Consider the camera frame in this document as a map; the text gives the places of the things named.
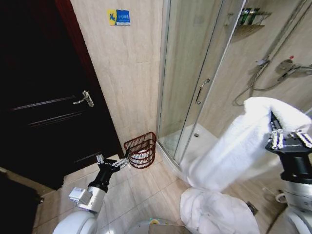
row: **shower door handle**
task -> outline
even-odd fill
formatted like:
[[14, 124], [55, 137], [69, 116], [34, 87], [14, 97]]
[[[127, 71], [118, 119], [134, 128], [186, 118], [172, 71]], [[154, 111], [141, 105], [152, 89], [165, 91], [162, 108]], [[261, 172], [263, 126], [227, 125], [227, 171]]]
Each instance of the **shower door handle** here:
[[202, 90], [202, 88], [205, 86], [205, 84], [209, 83], [209, 81], [210, 81], [210, 79], [206, 79], [206, 80], [202, 83], [202, 85], [200, 86], [199, 91], [198, 91], [198, 94], [197, 94], [197, 98], [196, 98], [196, 101], [195, 101], [195, 103], [196, 103], [197, 105], [200, 105], [200, 104], [201, 104], [201, 101], [198, 101], [199, 96], [200, 96], [200, 93], [201, 93], [201, 90]]

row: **shower shelf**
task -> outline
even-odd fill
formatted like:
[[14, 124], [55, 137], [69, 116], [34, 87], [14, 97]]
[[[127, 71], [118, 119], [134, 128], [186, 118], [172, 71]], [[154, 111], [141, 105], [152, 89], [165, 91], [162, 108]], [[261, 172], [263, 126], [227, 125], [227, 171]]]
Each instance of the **shower shelf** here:
[[[261, 28], [263, 28], [265, 25], [263, 24], [263, 20], [265, 20], [267, 17], [269, 17], [272, 13], [271, 12], [257, 12], [257, 13], [249, 13], [248, 15], [256, 15], [256, 16], [262, 16], [260, 19], [254, 20], [251, 25], [237, 25], [232, 37], [231, 42], [235, 42], [238, 40], [242, 40], [251, 34], [254, 34], [255, 32], [259, 31]], [[231, 22], [231, 16], [233, 13], [229, 13], [229, 22]]]

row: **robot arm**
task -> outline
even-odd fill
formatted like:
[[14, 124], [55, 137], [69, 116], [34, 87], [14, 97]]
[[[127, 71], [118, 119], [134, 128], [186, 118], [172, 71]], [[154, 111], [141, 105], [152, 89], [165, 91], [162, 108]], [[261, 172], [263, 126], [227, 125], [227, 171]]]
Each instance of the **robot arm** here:
[[116, 161], [103, 159], [97, 155], [97, 164], [100, 171], [87, 189], [73, 188], [69, 198], [77, 203], [81, 211], [68, 215], [55, 228], [53, 234], [95, 234], [97, 232], [97, 217], [102, 208], [104, 196], [108, 191], [109, 180], [113, 173], [120, 171], [128, 164], [126, 157]]
[[283, 135], [278, 119], [271, 115], [271, 137], [266, 149], [279, 156], [284, 172], [284, 194], [289, 206], [312, 212], [312, 138], [301, 130]]

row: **glass shower door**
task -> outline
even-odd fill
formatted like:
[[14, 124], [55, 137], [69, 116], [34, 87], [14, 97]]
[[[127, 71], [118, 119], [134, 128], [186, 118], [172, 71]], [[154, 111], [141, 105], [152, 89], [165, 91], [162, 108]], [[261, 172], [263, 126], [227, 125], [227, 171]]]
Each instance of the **glass shower door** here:
[[[243, 3], [244, 0], [165, 1], [157, 136], [162, 148], [177, 163]], [[203, 67], [207, 59], [212, 62]], [[202, 69], [210, 69], [212, 77], [202, 77]]]

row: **dark wooden door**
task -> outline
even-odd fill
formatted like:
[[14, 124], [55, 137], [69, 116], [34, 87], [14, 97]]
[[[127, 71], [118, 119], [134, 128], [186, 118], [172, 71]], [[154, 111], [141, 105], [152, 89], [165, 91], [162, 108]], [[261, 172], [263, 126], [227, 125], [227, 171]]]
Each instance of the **dark wooden door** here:
[[[1, 0], [0, 166], [57, 189], [123, 157], [70, 0]], [[94, 102], [74, 105], [89, 91]]]

